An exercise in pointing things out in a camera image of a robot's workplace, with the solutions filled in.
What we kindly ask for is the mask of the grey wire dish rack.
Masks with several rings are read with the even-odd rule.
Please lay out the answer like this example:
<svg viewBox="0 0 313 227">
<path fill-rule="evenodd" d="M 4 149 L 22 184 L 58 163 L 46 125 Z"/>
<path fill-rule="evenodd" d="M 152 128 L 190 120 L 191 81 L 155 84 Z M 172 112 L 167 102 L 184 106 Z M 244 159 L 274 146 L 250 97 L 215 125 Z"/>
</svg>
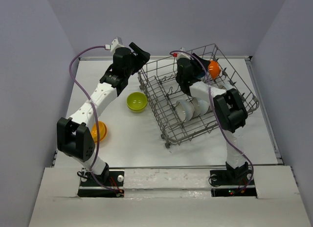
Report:
<svg viewBox="0 0 313 227">
<path fill-rule="evenodd" d="M 254 90 L 245 82 L 238 69 L 230 63 L 216 44 L 191 49 L 190 53 L 195 53 L 206 60 L 214 60 L 219 64 L 220 75 L 215 80 L 210 79 L 213 86 L 218 88 L 226 84 L 236 88 L 248 114 L 258 109 L 259 100 Z M 166 148 L 210 133 L 218 127 L 212 110 L 188 122 L 179 119 L 176 102 L 178 100 L 190 102 L 192 97 L 182 92 L 176 82 L 176 74 L 176 59 L 171 56 L 150 60 L 138 72 L 139 87 L 148 98 Z"/>
</svg>

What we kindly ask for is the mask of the white bowl red rim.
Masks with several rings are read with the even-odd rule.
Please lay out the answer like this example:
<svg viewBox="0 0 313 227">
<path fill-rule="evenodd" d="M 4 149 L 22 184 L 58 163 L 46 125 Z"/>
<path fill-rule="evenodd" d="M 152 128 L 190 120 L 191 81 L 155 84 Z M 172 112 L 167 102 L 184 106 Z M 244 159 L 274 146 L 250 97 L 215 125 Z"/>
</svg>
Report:
<svg viewBox="0 0 313 227">
<path fill-rule="evenodd" d="M 221 72 L 218 62 L 211 60 L 210 64 L 208 65 L 208 72 L 211 78 L 215 80 L 220 75 Z"/>
</svg>

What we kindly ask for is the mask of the blue bowl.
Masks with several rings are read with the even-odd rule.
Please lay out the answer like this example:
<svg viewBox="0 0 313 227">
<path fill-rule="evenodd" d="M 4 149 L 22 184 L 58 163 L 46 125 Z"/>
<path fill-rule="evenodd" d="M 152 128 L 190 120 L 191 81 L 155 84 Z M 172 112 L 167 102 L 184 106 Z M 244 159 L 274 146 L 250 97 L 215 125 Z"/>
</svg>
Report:
<svg viewBox="0 0 313 227">
<path fill-rule="evenodd" d="M 205 76 L 206 71 L 203 70 L 202 66 L 195 66 L 195 77 L 201 79 Z"/>
</svg>

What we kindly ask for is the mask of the white bowl stack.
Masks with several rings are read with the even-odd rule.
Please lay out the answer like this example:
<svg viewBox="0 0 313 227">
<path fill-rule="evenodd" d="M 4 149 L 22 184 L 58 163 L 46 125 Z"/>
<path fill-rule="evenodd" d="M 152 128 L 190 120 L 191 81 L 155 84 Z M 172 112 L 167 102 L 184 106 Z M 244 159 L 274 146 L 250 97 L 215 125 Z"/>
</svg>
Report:
<svg viewBox="0 0 313 227">
<path fill-rule="evenodd" d="M 189 121 L 193 117 L 193 114 L 194 114 L 194 107 L 192 103 L 184 99 L 180 99 L 176 101 L 175 110 L 179 119 L 182 122 Z"/>
</svg>

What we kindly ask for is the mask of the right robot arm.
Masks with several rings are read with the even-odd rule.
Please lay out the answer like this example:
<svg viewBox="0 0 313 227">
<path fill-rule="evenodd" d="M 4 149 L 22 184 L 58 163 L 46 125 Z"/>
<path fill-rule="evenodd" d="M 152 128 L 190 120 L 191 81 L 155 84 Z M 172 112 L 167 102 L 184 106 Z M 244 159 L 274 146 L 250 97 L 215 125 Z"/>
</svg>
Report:
<svg viewBox="0 0 313 227">
<path fill-rule="evenodd" d="M 199 78 L 201 74 L 208 77 L 212 63 L 195 54 L 178 58 L 176 82 L 184 94 L 209 103 L 227 149 L 226 169 L 219 171 L 218 177 L 225 183 L 237 184 L 247 176 L 251 164 L 244 153 L 243 140 L 248 114 L 237 89 L 217 88 Z"/>
</svg>

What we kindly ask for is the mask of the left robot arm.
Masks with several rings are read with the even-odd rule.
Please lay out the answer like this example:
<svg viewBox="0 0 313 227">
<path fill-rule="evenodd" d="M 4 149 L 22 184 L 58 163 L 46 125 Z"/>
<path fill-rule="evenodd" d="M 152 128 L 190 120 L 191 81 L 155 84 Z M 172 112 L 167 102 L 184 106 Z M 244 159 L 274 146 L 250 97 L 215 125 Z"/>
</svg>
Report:
<svg viewBox="0 0 313 227">
<path fill-rule="evenodd" d="M 109 45 L 92 46 L 81 51 L 75 59 L 90 50 L 99 48 L 109 50 L 113 58 L 112 64 L 100 78 L 92 94 L 88 94 L 74 77 L 73 62 L 68 67 L 71 78 L 85 94 L 87 100 L 69 118 L 62 117 L 58 120 L 57 149 L 78 161 L 90 173 L 94 181 L 104 187 L 109 178 L 109 165 L 98 155 L 100 136 L 97 140 L 93 140 L 92 128 L 100 130 L 99 116 L 127 87 L 130 76 L 148 63 L 151 55 L 135 43 L 130 43 L 128 47 L 125 47 L 119 38 L 115 38 Z"/>
</svg>

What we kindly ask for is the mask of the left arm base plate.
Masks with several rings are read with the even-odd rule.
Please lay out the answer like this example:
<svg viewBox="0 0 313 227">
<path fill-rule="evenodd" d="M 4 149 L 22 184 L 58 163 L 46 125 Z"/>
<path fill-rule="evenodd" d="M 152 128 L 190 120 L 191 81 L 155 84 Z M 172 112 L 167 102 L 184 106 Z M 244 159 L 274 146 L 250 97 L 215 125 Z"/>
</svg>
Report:
<svg viewBox="0 0 313 227">
<path fill-rule="evenodd" d="M 77 195 L 81 198 L 123 198 L 125 170 L 110 169 L 108 178 L 103 181 L 94 177 L 86 169 L 78 171 L 80 178 Z"/>
</svg>

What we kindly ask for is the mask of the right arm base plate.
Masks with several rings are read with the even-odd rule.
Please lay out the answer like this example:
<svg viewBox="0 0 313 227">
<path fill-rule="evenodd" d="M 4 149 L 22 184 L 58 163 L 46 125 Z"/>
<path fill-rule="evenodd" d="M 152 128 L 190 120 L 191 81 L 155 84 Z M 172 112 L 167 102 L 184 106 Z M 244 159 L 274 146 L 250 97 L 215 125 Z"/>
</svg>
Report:
<svg viewBox="0 0 313 227">
<path fill-rule="evenodd" d="M 255 182 L 247 183 L 251 170 L 237 181 L 232 181 L 226 175 L 226 170 L 211 170 L 208 182 L 211 185 L 212 197 L 257 197 Z"/>
</svg>

